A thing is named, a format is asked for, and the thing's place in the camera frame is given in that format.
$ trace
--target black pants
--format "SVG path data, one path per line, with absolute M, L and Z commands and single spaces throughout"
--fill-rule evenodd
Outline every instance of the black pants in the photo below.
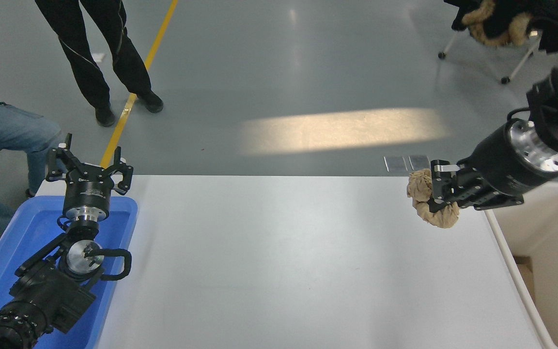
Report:
M 126 35 L 126 12 L 122 0 L 35 0 L 60 39 L 81 93 L 94 108 L 109 105 L 109 86 L 93 61 L 79 2 L 107 40 L 113 71 L 129 92 L 145 95 L 150 77 L 137 49 Z

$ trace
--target yellow floor line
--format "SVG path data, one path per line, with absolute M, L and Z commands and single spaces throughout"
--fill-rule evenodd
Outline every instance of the yellow floor line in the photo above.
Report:
M 148 53 L 148 57 L 146 57 L 145 64 L 146 64 L 146 69 L 148 69 L 148 71 L 150 69 L 150 66 L 152 65 L 152 62 L 155 60 L 156 52 L 158 51 L 159 46 L 161 46 L 162 38 L 165 35 L 165 31 L 167 31 L 169 21 L 171 20 L 173 11 L 175 10 L 177 4 L 178 4 L 178 0 L 173 0 L 171 2 L 171 5 L 169 6 L 169 10 L 165 15 L 165 19 L 161 24 L 161 28 L 159 29 L 159 32 L 156 34 L 155 42 L 152 44 L 152 48 Z M 107 145 L 107 148 L 105 149 L 105 153 L 102 155 L 100 166 L 102 166 L 103 168 L 107 168 L 109 166 L 109 163 L 111 162 L 111 158 L 113 157 L 113 151 L 115 150 L 115 147 L 118 145 L 118 142 L 120 141 L 120 137 L 122 136 L 122 131 L 124 131 L 124 126 L 126 126 L 126 121 L 128 121 L 128 115 L 130 114 L 130 111 L 133 109 L 133 105 L 135 104 L 136 100 L 137 100 L 137 95 L 131 93 L 128 97 L 128 101 L 126 102 L 126 105 L 124 106 L 124 110 L 122 110 L 122 114 L 120 115 L 120 120 L 118 121 L 118 124 L 115 126 L 115 130 L 113 130 L 113 134 L 111 134 L 111 139 Z

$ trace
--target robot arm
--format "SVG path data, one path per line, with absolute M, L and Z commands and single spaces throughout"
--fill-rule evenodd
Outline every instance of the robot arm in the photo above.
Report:
M 454 202 L 476 210 L 519 205 L 525 192 L 558 177 L 558 68 L 533 85 L 527 101 L 469 157 L 430 163 L 430 212 Z M 530 111 L 529 120 L 512 118 L 518 111 Z
M 102 248 L 93 239 L 99 222 L 109 216 L 111 190 L 126 194 L 133 168 L 120 157 L 119 147 L 106 169 L 81 163 L 70 152 L 70 143 L 68 134 L 66 143 L 49 153 L 46 176 L 47 181 L 66 180 L 62 217 L 70 224 L 60 225 L 65 232 L 16 270 L 18 281 L 10 289 L 14 299 L 0 309 L 0 349 L 31 349 L 45 333 L 67 333 L 95 300 L 93 285 L 120 280 L 130 272 L 129 251 Z M 56 166 L 58 159 L 66 166 L 65 178 Z M 115 172 L 123 175 L 117 187 L 111 179 Z M 106 257 L 124 258 L 124 270 L 105 274 L 101 265 Z

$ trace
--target white table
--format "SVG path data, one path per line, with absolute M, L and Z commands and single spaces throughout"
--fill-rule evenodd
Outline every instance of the white table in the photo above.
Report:
M 406 183 L 135 176 L 133 270 L 97 347 L 541 348 L 483 212 L 434 228 Z

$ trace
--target gray floor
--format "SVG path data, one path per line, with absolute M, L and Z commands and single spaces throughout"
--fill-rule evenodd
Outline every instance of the gray floor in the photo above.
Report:
M 146 57 L 170 0 L 128 0 Z M 180 0 L 150 75 L 166 104 L 136 105 L 122 134 L 139 174 L 386 176 L 384 156 L 457 161 L 526 105 L 558 64 L 538 53 L 503 86 L 524 49 L 462 33 L 445 61 L 456 7 L 431 0 Z M 86 21 L 94 52 L 108 52 Z M 126 89 L 99 64 L 116 113 Z M 0 0 L 0 100 L 47 115 L 99 163 L 113 128 L 83 99 L 55 34 L 32 1 Z M 0 153 L 0 198 L 17 206 L 24 156 Z

